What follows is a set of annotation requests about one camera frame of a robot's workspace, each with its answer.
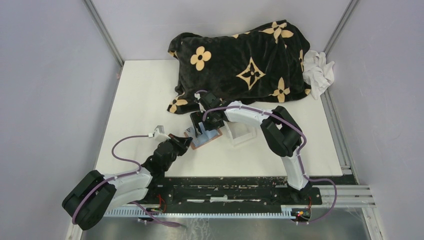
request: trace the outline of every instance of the white tabletop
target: white tabletop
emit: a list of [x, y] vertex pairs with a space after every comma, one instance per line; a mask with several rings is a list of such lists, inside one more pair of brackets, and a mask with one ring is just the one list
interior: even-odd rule
[[[130, 135], [145, 135], [157, 125], [166, 134], [183, 136], [191, 126], [189, 113], [167, 112], [168, 104], [177, 95], [177, 60], [126, 61], [113, 102], [106, 132], [95, 169], [113, 174], [134, 168], [134, 164], [114, 159], [112, 146]], [[254, 107], [274, 109], [278, 103], [256, 102]], [[302, 150], [305, 169], [310, 176], [341, 176], [339, 160], [321, 100], [308, 96], [281, 104], [293, 116], [307, 137]], [[257, 137], [233, 146], [222, 128], [223, 136], [196, 150], [189, 148], [172, 164], [169, 177], [265, 177], [286, 176], [279, 156], [275, 155], [257, 130]], [[143, 163], [153, 154], [158, 142], [149, 138], [122, 142], [116, 153], [120, 157]]]

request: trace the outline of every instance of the fleece blanket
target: fleece blanket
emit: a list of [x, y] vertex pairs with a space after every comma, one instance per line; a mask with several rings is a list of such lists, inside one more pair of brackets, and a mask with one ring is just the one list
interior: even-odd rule
[[306, 97], [303, 58], [310, 44], [297, 27], [274, 21], [233, 36], [203, 37], [181, 33], [168, 52], [179, 60], [177, 96], [167, 110], [199, 110], [194, 93], [212, 91], [218, 98], [283, 103]]

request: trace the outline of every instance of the lavender wall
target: lavender wall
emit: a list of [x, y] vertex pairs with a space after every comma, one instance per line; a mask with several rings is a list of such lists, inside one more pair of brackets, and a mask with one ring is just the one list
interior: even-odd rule
[[170, 59], [180, 33], [231, 36], [287, 19], [322, 51], [350, 0], [93, 0], [125, 60]]
[[81, 0], [0, 5], [0, 239], [61, 240], [119, 67]]
[[387, 239], [424, 239], [424, 1], [362, 0], [329, 55], [357, 173]]

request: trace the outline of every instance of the yellow flower pattern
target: yellow flower pattern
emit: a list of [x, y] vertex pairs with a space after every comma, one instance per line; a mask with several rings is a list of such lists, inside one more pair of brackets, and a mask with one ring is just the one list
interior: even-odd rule
[[289, 30], [284, 30], [285, 27], [287, 27], [287, 22], [277, 24], [277, 22], [274, 21], [270, 28], [267, 28], [261, 32], [266, 34], [273, 34], [275, 38], [275, 43], [278, 43], [278, 37], [280, 35], [283, 38], [291, 38], [293, 36], [293, 32]]
[[196, 69], [201, 71], [205, 67], [205, 62], [209, 61], [212, 57], [210, 51], [205, 51], [204, 46], [199, 46], [196, 49], [196, 54], [191, 56], [190, 63], [196, 65]]
[[185, 99], [178, 99], [179, 97], [181, 97], [184, 94], [185, 94], [185, 92], [183, 92], [181, 95], [176, 96], [176, 98], [174, 100], [172, 100], [172, 102], [169, 104], [169, 105], [171, 105], [171, 107], [169, 108], [169, 112], [174, 114], [177, 111], [177, 106], [182, 106], [182, 105], [186, 105], [186, 104], [189, 103]]
[[[249, 33], [251, 33], [251, 32], [250, 32], [250, 31], [247, 31], [247, 32], [245, 32], [245, 33], [240, 33], [240, 34], [249, 34]], [[239, 35], [240, 35], [240, 34], [238, 34], [238, 33], [237, 33], [237, 34], [232, 35], [231, 37], [233, 37], [233, 38], [235, 38], [235, 39], [236, 39], [236, 38], [238, 38], [238, 37], [239, 37]]]
[[286, 100], [286, 95], [290, 93], [290, 88], [285, 88], [284, 79], [282, 77], [279, 78], [278, 81], [278, 89], [274, 91], [270, 96], [274, 96], [278, 98], [279, 103], [284, 103]]
[[168, 53], [169, 53], [169, 55], [171, 55], [171, 56], [173, 56], [173, 57], [177, 57], [177, 58], [178, 58], [178, 56], [177, 56], [177, 51], [169, 51]]
[[302, 73], [303, 73], [304, 72], [304, 51], [303, 51], [303, 49], [300, 50], [299, 61], [300, 61], [300, 67], [302, 68]]
[[265, 76], [265, 73], [256, 66], [255, 62], [253, 62], [253, 58], [250, 57], [249, 64], [246, 69], [240, 72], [236, 77], [243, 79], [250, 90], [263, 76]]

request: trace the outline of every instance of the white cloth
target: white cloth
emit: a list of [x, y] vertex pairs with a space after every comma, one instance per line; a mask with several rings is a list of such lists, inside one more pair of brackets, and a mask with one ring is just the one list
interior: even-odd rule
[[310, 94], [318, 99], [334, 83], [334, 61], [327, 64], [324, 52], [308, 51], [303, 58], [303, 80], [311, 86]]

